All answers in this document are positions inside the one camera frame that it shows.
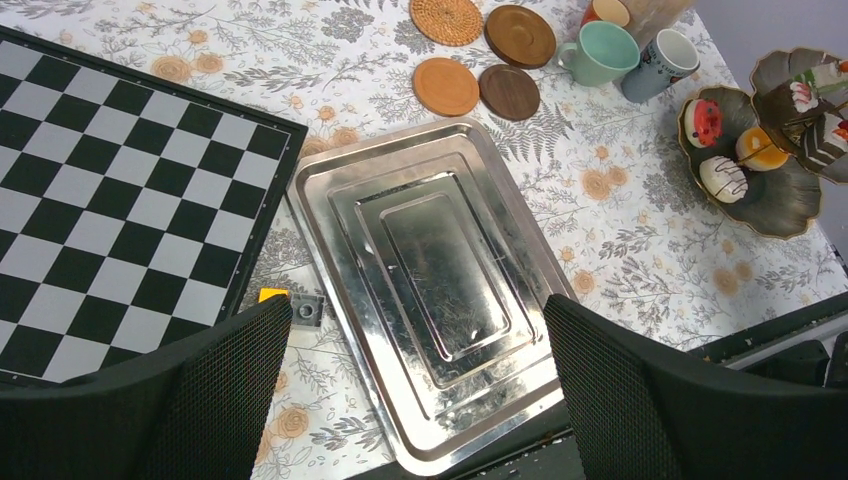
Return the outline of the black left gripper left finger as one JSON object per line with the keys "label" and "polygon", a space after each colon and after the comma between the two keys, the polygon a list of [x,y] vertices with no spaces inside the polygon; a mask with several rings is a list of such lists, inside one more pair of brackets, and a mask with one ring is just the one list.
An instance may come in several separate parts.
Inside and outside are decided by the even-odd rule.
{"label": "black left gripper left finger", "polygon": [[287,346],[277,295],[58,385],[1,394],[5,479],[247,479]]}

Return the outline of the white chocolate striped donut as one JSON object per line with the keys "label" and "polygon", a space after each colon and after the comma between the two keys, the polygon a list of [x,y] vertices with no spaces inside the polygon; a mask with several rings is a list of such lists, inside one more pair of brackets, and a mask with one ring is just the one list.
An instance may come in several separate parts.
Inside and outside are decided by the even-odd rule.
{"label": "white chocolate striped donut", "polygon": [[704,160],[699,166],[702,184],[716,200],[732,204],[744,198],[748,182],[741,167],[724,156]]}

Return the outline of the red frosted donut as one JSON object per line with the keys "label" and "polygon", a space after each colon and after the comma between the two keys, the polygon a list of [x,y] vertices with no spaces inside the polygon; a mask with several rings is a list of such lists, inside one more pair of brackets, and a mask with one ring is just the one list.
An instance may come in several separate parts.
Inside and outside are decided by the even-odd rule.
{"label": "red frosted donut", "polygon": [[723,134],[723,114],[712,99],[689,101],[683,119],[686,139],[695,148],[711,147]]}

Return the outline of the dark walnut coaster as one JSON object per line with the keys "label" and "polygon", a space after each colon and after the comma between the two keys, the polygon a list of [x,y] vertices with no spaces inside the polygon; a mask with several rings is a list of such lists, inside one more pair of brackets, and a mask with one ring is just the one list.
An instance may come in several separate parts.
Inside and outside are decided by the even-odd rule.
{"label": "dark walnut coaster", "polygon": [[540,106],[536,82],[524,71],[507,64],[488,67],[478,79],[480,97],[500,118],[521,121],[532,117]]}

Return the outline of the grey patterned mug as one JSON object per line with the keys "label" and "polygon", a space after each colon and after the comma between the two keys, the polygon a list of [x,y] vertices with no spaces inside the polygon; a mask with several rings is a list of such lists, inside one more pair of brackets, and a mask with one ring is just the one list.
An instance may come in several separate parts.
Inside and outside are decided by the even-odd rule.
{"label": "grey patterned mug", "polygon": [[680,32],[660,30],[643,49],[639,64],[620,84],[624,97],[643,103],[661,94],[700,67],[695,45]]}

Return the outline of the mint green cup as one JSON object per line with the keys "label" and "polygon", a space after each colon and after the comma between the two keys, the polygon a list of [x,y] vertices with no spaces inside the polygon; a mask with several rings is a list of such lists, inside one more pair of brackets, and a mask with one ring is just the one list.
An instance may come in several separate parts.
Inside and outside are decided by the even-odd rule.
{"label": "mint green cup", "polygon": [[576,83],[599,87],[633,70],[640,62],[640,52],[624,28],[591,21],[580,28],[575,42],[557,48],[554,60]]}

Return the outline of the light orange wooden coaster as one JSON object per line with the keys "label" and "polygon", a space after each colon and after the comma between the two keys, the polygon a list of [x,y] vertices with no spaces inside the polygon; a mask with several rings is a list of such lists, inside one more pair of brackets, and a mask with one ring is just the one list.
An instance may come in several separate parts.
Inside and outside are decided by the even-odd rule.
{"label": "light orange wooden coaster", "polygon": [[412,87],[426,109],[446,117],[466,115],[480,100],[472,72],[450,58],[435,57],[420,63],[413,72]]}

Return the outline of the green layered cake slice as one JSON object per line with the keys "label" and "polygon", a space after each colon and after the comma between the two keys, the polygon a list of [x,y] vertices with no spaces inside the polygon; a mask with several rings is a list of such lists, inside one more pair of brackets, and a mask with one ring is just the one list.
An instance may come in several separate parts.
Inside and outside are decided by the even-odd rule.
{"label": "green layered cake slice", "polygon": [[847,87],[847,61],[838,60],[815,66],[795,77],[816,92],[828,93]]}

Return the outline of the brown wooden saucer coaster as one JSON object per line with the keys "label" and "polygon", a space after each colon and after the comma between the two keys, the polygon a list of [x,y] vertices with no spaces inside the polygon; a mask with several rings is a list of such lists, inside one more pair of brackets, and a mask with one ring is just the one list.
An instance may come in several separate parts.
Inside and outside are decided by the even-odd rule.
{"label": "brown wooden saucer coaster", "polygon": [[557,48],[548,22],[534,11],[517,5],[492,10],[484,25],[484,37],[500,59],[523,69],[544,67]]}

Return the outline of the small red cup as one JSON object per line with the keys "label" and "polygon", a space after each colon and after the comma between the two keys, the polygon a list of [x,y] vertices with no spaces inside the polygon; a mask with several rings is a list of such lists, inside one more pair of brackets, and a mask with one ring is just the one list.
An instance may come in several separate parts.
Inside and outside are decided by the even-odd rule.
{"label": "small red cup", "polygon": [[620,0],[590,0],[580,26],[593,21],[606,21],[626,27],[630,20],[629,10]]}

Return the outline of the woven rattan coaster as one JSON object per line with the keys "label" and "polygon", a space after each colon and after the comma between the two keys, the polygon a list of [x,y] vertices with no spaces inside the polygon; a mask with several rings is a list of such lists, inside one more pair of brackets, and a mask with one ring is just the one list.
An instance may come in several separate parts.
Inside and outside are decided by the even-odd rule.
{"label": "woven rattan coaster", "polygon": [[409,14],[418,30],[446,46],[464,46],[483,31],[483,16],[469,0],[411,0]]}

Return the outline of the chocolate cake slice with cherry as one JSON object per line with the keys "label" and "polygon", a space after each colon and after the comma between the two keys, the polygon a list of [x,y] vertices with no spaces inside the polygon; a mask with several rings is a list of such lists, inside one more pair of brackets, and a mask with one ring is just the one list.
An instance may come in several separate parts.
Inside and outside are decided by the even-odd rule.
{"label": "chocolate cake slice with cherry", "polygon": [[847,154],[847,120],[839,114],[822,114],[803,133],[801,147],[805,165],[813,172],[834,166]]}

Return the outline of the chocolate cake slice pink topping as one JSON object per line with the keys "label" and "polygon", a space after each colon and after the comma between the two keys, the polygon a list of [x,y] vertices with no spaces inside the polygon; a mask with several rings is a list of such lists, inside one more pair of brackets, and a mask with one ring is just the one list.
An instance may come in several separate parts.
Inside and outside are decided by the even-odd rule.
{"label": "chocolate cake slice pink topping", "polygon": [[788,80],[762,98],[762,122],[770,127],[822,112],[825,107],[816,90],[804,81]]}

